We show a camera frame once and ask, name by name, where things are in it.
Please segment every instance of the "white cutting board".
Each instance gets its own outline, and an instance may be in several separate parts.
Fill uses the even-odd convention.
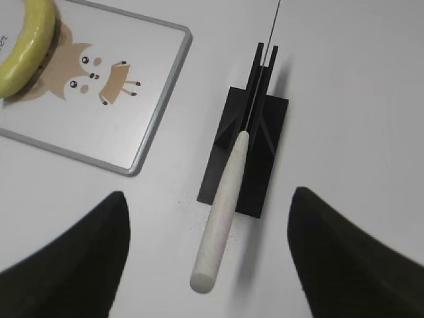
[[[0,134],[134,174],[146,156],[191,33],[184,26],[85,1],[55,4],[62,21],[58,45],[22,99],[0,99]],[[0,11],[15,13],[3,15],[0,38],[16,41],[23,8],[20,0],[2,0]]]

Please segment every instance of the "white table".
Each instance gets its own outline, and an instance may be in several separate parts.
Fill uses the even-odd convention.
[[[209,207],[197,192],[229,86],[245,86],[276,1],[98,1],[188,26],[191,50],[135,178],[0,138],[0,269],[120,189],[132,239],[111,317],[310,317],[286,238],[297,186],[424,263],[424,3],[283,2],[270,93],[290,110],[264,217],[235,217],[217,285],[198,295],[188,282]]]

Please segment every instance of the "cartoon cat illustration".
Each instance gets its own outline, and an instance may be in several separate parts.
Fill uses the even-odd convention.
[[[65,98],[65,87],[68,85],[72,89],[79,89],[79,92],[85,94],[89,91],[87,84],[78,85],[77,78],[87,76],[90,79],[98,80],[99,75],[88,73],[84,70],[83,65],[88,64],[90,59],[83,56],[84,50],[92,44],[74,43],[71,30],[61,22],[57,23],[58,30],[56,32],[57,45],[53,46],[47,53],[46,58],[34,75],[34,80],[21,93],[17,94],[13,101],[31,101],[38,99],[47,92],[53,93],[60,99]],[[94,66],[102,63],[101,58],[95,58]],[[108,105],[116,102],[120,92],[127,93],[131,96],[137,94],[124,88],[125,84],[141,86],[139,81],[127,81],[130,65],[126,61],[116,63],[111,66],[111,73],[106,85],[99,93],[102,104]]]

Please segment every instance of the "banana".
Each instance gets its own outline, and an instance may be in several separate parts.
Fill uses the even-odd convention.
[[[56,22],[52,0],[24,0],[23,29],[0,65],[0,98],[20,91],[37,71],[53,39]]]

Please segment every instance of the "cat ear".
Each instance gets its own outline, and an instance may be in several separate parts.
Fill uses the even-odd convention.
[[[58,47],[71,44],[73,41],[72,31],[63,22],[58,21],[57,23],[60,26]]]
[[[30,92],[36,93],[37,91],[42,91],[42,88],[44,87],[44,81],[42,78],[39,78],[35,84],[31,87]]]
[[[50,88],[50,91],[56,95],[57,97],[59,97],[60,99],[63,99],[64,101],[66,100],[65,98],[65,87],[61,87],[60,89],[54,89],[54,87]]]

